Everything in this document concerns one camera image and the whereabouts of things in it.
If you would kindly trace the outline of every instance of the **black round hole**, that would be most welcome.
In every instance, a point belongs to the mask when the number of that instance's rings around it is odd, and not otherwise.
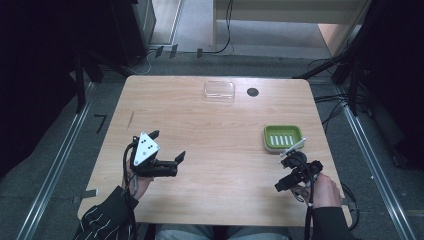
[[[249,89],[247,89],[247,94],[251,97],[256,97],[256,96],[258,96],[259,91],[256,88],[249,88]]]

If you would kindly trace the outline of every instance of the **clear plastic container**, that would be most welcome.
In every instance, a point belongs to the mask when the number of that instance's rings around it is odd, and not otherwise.
[[[208,81],[205,83],[204,97],[208,101],[234,101],[235,84],[232,82]]]

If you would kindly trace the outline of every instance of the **gray carpet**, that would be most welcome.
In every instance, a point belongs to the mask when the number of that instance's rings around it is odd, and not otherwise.
[[[203,56],[197,59],[193,54],[177,54],[169,59],[164,53],[159,58],[151,56],[151,75],[202,75],[202,76],[261,76],[290,77],[306,71],[311,59],[287,59],[246,56]],[[148,69],[146,62],[133,68],[135,71]],[[92,105],[79,136],[69,155],[63,173],[41,218],[34,239],[70,239],[78,225],[78,204],[71,203],[72,196],[85,190],[90,174],[100,151],[114,108],[119,99],[125,79],[112,71],[105,71],[107,78],[97,85]],[[329,73],[311,80],[311,83],[325,80]],[[314,96],[335,94],[332,84],[312,84]],[[317,105],[322,119],[328,117],[335,103]],[[75,99],[63,109],[54,125],[45,134],[34,153],[0,182],[0,239],[16,238],[31,202],[36,196],[44,177],[54,160],[62,140],[74,117]],[[100,133],[96,131],[101,119],[94,114],[107,115]],[[361,115],[366,131],[371,134],[377,154],[384,163],[385,171],[394,184],[396,193],[406,210],[420,210],[422,196],[422,171],[397,169],[388,160],[387,146],[379,136],[371,119]],[[355,137],[343,114],[331,120],[327,138],[342,182],[355,193],[361,210],[359,225],[353,233],[362,239],[399,239],[390,215],[382,201],[371,173],[364,161]],[[419,239],[424,238],[422,214],[411,215],[411,224]],[[302,239],[303,230],[292,228],[294,239]]]

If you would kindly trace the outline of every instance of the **person's hand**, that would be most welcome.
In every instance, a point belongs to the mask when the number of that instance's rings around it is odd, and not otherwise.
[[[309,202],[309,194],[311,189],[306,188],[308,194],[301,192],[301,188],[295,187],[293,191],[299,193],[305,200]],[[313,208],[320,207],[341,207],[342,197],[336,183],[327,175],[320,173],[314,183],[314,205]]]
[[[128,179],[134,175],[133,171],[130,169],[130,161],[127,161],[127,174],[128,174]],[[137,191],[135,191],[134,189],[135,181],[137,181]],[[134,176],[134,178],[131,179],[131,181],[129,182],[130,184],[129,191],[131,196],[134,195],[133,198],[135,198],[136,200],[139,200],[147,191],[147,188],[149,187],[152,181],[153,181],[153,178],[144,178],[144,177]],[[125,189],[125,179],[123,178],[122,178],[121,187],[122,189]]]

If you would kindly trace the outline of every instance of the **person's arm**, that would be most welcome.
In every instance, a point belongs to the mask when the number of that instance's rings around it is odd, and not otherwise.
[[[129,190],[133,195],[130,199],[131,208],[134,209],[138,200],[146,192],[152,178],[134,178],[130,182]],[[134,181],[137,181],[137,191],[134,190]],[[100,205],[90,208],[81,218],[74,239],[129,239],[131,224],[129,224],[130,210],[128,209],[122,187],[117,186],[109,197]]]
[[[312,210],[314,220],[312,240],[356,239],[346,223],[341,207],[320,207]]]
[[[312,240],[353,240],[343,214],[342,197],[336,183],[320,173],[314,183],[314,203],[312,209]]]

